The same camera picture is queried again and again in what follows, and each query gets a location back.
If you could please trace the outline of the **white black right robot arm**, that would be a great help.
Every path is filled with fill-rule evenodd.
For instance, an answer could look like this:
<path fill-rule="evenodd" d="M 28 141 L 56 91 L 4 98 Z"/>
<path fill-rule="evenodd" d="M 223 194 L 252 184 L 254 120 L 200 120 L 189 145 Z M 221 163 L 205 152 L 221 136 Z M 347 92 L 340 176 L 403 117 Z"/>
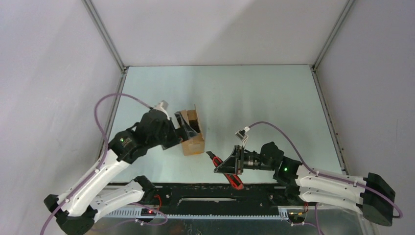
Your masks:
<path fill-rule="evenodd" d="M 378 174 L 359 177 L 308 169 L 302 162 L 286 157 L 274 142 L 264 144 L 260 152 L 235 145 L 214 173 L 237 176 L 245 169 L 274 172 L 273 179 L 285 187 L 284 197 L 289 204 L 329 204 L 357 212 L 372 223 L 392 225 L 395 192 Z"/>

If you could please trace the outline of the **aluminium frame post right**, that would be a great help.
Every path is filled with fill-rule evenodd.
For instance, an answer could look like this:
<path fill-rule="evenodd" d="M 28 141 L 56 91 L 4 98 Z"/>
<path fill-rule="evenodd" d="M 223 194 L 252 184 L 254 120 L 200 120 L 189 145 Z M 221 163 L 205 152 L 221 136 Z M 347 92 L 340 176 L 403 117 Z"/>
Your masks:
<path fill-rule="evenodd" d="M 328 37 L 326 38 L 322 48 L 320 49 L 317 58 L 315 59 L 313 65 L 311 66 L 314 72 L 317 72 L 318 67 L 322 63 L 326 53 L 329 51 L 332 43 L 334 42 L 336 36 L 340 32 L 344 22 L 346 21 L 348 15 L 350 14 L 353 6 L 355 5 L 356 0 L 347 0 L 344 7 L 342 8 L 339 16 L 337 17 Z"/>

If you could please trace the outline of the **brown cardboard express box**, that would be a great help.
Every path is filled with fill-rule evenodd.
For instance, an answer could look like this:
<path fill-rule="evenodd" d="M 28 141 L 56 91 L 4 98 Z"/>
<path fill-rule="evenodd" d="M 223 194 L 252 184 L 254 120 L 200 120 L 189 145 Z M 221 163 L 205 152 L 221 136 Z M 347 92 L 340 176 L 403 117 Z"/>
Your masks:
<path fill-rule="evenodd" d="M 202 154 L 205 152 L 205 138 L 200 124 L 200 119 L 196 110 L 196 105 L 190 110 L 181 110 L 185 122 L 196 131 L 196 136 L 190 140 L 182 142 L 183 154 L 185 156 Z"/>

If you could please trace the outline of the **aluminium frame post left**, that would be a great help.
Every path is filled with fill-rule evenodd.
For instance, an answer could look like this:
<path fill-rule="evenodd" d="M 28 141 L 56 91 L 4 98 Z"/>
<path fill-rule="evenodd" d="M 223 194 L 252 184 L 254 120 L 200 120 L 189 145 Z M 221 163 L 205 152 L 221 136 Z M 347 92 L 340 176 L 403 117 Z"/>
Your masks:
<path fill-rule="evenodd" d="M 121 73 L 125 73 L 127 66 L 121 59 L 121 56 L 92 0 L 81 0 L 84 4 L 84 7 L 88 14 L 91 17 L 92 22 L 94 23 L 98 33 L 100 34 L 105 46 L 107 47 L 110 55 L 114 59 L 117 67 Z"/>

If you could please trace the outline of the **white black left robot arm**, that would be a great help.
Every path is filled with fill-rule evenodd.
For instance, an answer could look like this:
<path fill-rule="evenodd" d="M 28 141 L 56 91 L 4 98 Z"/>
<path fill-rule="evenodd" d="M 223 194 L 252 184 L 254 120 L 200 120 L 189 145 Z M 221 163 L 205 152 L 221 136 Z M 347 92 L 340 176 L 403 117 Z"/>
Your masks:
<path fill-rule="evenodd" d="M 139 122 L 114 136 L 107 150 L 72 188 L 45 198 L 44 204 L 63 232 L 83 235 L 112 211 L 128 204 L 149 204 L 154 200 L 155 187 L 145 176 L 138 176 L 110 193 L 99 193 L 149 149 L 161 146 L 166 150 L 198 136 L 180 112 L 176 112 L 175 117 L 178 128 L 164 109 L 149 110 Z"/>

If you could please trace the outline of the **aluminium frame post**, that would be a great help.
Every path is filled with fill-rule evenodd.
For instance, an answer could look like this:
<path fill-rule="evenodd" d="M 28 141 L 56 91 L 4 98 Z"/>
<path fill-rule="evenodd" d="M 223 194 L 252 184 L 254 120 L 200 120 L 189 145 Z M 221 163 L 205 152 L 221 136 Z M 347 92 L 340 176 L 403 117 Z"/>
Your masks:
<path fill-rule="evenodd" d="M 326 53 L 329 51 L 332 43 L 334 42 L 336 36 L 340 32 L 344 22 L 346 21 L 348 15 L 350 14 L 353 6 L 355 5 L 356 0 L 347 0 L 344 7 L 342 8 L 339 16 L 337 17 L 328 37 L 326 38 L 322 48 L 320 49 L 317 58 L 315 59 L 313 65 L 311 66 L 314 72 L 317 72 L 318 67 L 322 63 Z"/>
<path fill-rule="evenodd" d="M 81 0 L 84 4 L 84 7 L 88 14 L 91 17 L 92 22 L 94 23 L 98 33 L 100 34 L 105 46 L 107 47 L 110 55 L 114 59 L 117 67 L 121 73 L 125 73 L 127 66 L 121 59 L 121 56 L 92 0 Z"/>

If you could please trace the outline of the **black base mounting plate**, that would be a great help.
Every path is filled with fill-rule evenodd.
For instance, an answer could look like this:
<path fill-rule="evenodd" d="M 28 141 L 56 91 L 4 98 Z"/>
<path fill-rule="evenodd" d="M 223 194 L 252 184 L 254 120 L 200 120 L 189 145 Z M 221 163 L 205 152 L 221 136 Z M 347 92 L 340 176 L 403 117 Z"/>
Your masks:
<path fill-rule="evenodd" d="M 145 176 L 133 179 L 145 192 L 144 205 L 159 206 L 165 213 L 214 215 L 271 215 L 283 207 L 301 207 L 299 199 L 289 199 L 279 184 L 246 184 L 234 189 L 230 184 L 151 183 Z"/>

